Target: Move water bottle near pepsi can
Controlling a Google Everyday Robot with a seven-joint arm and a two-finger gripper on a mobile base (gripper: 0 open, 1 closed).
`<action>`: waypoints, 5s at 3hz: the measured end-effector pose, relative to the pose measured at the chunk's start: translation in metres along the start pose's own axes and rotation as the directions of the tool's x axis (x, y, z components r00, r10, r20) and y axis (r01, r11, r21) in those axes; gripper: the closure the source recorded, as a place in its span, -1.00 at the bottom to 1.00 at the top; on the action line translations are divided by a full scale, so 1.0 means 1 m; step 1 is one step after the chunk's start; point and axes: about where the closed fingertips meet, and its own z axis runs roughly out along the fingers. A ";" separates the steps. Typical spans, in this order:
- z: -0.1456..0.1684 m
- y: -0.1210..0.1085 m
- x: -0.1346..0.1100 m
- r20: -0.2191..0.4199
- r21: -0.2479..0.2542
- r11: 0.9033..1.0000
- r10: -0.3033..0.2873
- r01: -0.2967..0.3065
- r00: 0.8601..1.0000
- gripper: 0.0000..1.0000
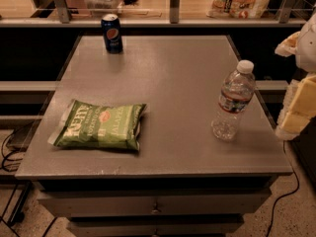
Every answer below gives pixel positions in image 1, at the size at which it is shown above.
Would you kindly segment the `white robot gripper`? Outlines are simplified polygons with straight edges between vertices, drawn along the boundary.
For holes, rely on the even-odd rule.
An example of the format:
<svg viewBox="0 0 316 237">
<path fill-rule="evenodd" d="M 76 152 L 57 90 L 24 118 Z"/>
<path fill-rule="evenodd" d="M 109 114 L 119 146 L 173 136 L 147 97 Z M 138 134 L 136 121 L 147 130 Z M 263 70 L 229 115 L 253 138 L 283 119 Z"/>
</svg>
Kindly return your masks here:
<svg viewBox="0 0 316 237">
<path fill-rule="evenodd" d="M 316 14 L 302 27 L 284 39 L 275 54 L 295 55 L 296 66 L 308 73 L 316 72 Z M 292 140 L 316 117 L 316 75 L 307 75 L 301 81 L 292 80 L 287 86 L 283 108 L 276 122 L 276 136 Z"/>
</svg>

